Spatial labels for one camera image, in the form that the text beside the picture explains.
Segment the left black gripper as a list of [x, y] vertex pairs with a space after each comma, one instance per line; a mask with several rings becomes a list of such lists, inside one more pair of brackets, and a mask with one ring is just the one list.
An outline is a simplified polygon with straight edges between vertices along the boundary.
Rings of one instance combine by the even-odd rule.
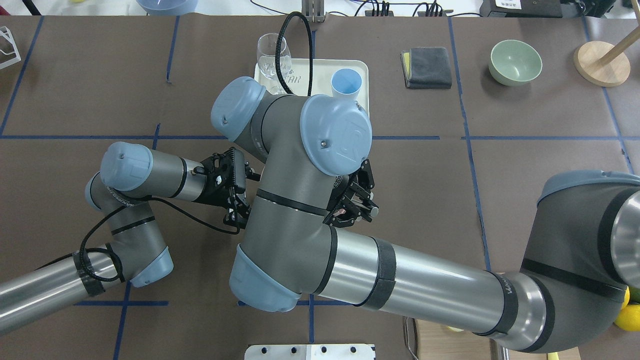
[[192, 174], [205, 180], [194, 202], [226, 208], [222, 223], [244, 230], [251, 211], [245, 196], [246, 179], [261, 180], [261, 174], [245, 161], [244, 153], [233, 146], [223, 153], [213, 153], [195, 166]]

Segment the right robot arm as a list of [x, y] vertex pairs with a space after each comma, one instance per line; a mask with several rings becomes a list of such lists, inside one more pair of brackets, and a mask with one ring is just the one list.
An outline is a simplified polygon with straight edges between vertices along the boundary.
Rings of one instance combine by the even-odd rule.
[[316, 294], [439, 322], [522, 353], [591, 341], [639, 285], [639, 178], [576, 170], [544, 185], [519, 272], [500, 275], [324, 223], [334, 178], [354, 173], [372, 129], [353, 100], [227, 85], [211, 123], [265, 163], [230, 288], [265, 312]]

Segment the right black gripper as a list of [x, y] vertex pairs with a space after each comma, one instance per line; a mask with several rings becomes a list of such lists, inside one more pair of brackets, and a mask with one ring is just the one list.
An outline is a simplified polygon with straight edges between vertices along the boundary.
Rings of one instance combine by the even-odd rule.
[[368, 158], [359, 169], [348, 175], [335, 178], [331, 196], [327, 203], [329, 214], [324, 224], [334, 228], [352, 227], [359, 220], [371, 223], [379, 214], [379, 207], [373, 202], [375, 180]]

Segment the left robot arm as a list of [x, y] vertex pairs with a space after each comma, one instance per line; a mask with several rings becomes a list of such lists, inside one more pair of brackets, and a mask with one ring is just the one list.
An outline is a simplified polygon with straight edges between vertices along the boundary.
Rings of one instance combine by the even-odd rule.
[[103, 218], [77, 251], [1, 285], [2, 335], [118, 284], [140, 288], [169, 275], [173, 260], [150, 202], [180, 199], [224, 208], [221, 232], [236, 235], [250, 214], [246, 182], [260, 178], [234, 147], [198, 162], [113, 143], [85, 188], [87, 202]]

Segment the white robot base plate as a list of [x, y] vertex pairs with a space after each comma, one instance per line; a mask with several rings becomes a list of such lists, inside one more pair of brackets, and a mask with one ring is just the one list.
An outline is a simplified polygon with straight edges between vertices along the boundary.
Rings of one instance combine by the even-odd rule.
[[365, 343], [256, 344], [249, 346], [245, 360], [375, 360], [376, 348]]

